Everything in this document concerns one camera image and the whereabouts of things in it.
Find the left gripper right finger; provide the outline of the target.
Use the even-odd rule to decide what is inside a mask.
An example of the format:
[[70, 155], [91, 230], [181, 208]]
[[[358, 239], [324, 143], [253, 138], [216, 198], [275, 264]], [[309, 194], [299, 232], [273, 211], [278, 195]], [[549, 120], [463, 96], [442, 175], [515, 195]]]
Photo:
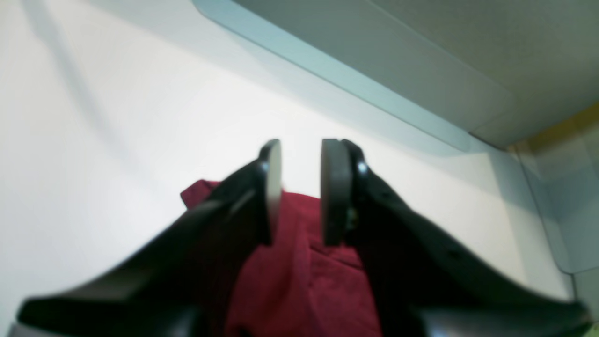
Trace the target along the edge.
[[581, 337], [579, 301], [552, 300], [496, 271], [415, 212], [350, 140], [321, 143], [321, 227], [353, 247], [384, 337]]

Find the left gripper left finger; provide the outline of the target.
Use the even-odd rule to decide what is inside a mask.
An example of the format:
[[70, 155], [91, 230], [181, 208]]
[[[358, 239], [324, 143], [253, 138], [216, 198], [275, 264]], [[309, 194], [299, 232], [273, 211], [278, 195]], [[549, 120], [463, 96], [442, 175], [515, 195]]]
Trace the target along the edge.
[[244, 263], [270, 246], [282, 151], [270, 140], [169, 228], [99, 277], [26, 299], [19, 337], [224, 337]]

